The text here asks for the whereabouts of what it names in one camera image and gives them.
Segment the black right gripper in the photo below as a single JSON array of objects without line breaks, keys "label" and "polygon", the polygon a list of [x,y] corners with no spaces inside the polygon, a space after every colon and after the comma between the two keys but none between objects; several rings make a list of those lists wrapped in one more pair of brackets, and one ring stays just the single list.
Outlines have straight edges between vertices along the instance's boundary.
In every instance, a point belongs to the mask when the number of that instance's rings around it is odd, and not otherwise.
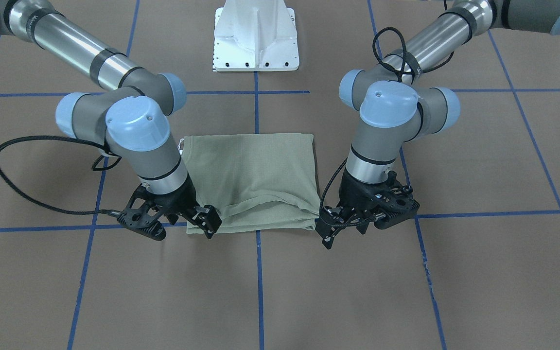
[{"label": "black right gripper", "polygon": [[202,229],[208,239],[217,233],[222,224],[214,206],[199,206],[190,176],[180,188],[164,194],[151,193],[140,184],[127,202],[127,207],[116,215],[116,219],[123,228],[154,241],[162,241],[166,237],[165,229],[159,221],[162,216],[171,225],[182,217]]}]

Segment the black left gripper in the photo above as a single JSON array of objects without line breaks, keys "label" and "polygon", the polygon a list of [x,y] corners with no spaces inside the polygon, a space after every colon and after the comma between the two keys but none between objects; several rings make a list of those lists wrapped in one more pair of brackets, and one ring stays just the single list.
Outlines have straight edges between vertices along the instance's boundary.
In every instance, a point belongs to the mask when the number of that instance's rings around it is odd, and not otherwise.
[{"label": "black left gripper", "polygon": [[336,235],[345,228],[356,227],[365,234],[369,224],[383,230],[413,219],[420,204],[413,197],[413,188],[402,185],[397,173],[391,171],[387,180],[367,184],[344,170],[335,208],[322,206],[315,226],[325,248],[331,249]]}]

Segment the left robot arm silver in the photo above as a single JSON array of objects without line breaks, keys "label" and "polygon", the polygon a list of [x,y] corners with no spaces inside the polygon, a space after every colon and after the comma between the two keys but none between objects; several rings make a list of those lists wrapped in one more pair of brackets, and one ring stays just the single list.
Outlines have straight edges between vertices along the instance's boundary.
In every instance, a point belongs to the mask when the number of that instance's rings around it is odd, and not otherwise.
[{"label": "left robot arm silver", "polygon": [[342,175],[338,204],[320,204],[315,230],[325,248],[345,228],[364,234],[370,225],[383,230],[416,216],[413,188],[393,170],[402,145],[442,133],[460,117],[451,89],[416,82],[495,28],[560,35],[560,0],[456,0],[409,40],[395,27],[375,34],[376,67],[347,72],[339,86],[340,100],[360,119],[348,157],[336,169]]}]

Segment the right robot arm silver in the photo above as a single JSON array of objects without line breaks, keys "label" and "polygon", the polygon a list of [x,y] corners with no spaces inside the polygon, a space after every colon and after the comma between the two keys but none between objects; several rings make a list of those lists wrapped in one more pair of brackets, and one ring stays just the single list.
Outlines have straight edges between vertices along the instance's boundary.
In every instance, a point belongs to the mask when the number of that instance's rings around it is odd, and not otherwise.
[{"label": "right robot arm silver", "polygon": [[[95,209],[91,214],[115,217],[126,229],[162,241],[165,217],[180,217],[211,238],[222,223],[216,208],[201,206],[185,161],[171,133],[168,117],[181,109],[187,92],[171,73],[153,74],[122,51],[108,46],[71,22],[48,0],[0,0],[0,35],[35,44],[60,58],[104,89],[93,95],[66,95],[56,107],[55,120],[62,137],[17,138],[23,141],[59,140],[98,148],[101,158],[127,161],[140,180],[122,210]],[[19,195],[46,207],[22,192],[0,168],[0,177]]]}]

